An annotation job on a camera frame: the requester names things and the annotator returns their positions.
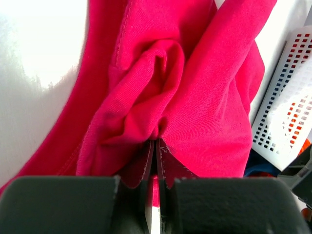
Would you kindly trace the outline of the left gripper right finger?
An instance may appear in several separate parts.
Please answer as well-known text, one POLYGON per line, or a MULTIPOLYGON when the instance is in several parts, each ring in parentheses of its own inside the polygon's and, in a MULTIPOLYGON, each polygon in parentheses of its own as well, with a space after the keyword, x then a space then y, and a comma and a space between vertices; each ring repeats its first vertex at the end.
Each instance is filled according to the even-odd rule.
POLYGON ((163 234, 309 234, 288 187, 269 177, 199 178, 156 142, 163 234))

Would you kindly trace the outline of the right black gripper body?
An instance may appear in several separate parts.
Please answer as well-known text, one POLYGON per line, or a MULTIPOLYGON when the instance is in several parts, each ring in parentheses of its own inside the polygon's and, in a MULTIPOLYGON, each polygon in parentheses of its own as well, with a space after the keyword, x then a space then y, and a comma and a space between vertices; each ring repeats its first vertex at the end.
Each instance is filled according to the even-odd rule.
POLYGON ((312 208, 312 146, 290 163, 277 178, 285 183, 301 202, 312 208))

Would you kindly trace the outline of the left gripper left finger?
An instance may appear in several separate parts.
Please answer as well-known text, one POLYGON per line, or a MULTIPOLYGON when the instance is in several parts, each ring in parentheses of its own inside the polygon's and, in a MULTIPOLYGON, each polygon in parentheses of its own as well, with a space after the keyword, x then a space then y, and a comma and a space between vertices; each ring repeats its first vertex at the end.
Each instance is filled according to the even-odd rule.
POLYGON ((115 176, 25 176, 0 198, 3 234, 148 234, 148 141, 115 176))

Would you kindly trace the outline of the magenta t shirt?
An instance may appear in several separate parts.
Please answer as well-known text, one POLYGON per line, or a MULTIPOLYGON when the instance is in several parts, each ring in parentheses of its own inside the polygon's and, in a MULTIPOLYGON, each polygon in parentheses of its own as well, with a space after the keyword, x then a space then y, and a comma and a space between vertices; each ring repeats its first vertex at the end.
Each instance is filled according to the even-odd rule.
POLYGON ((92 0, 78 79, 18 176, 111 176, 148 140, 199 177, 242 177, 255 38, 274 0, 92 0))

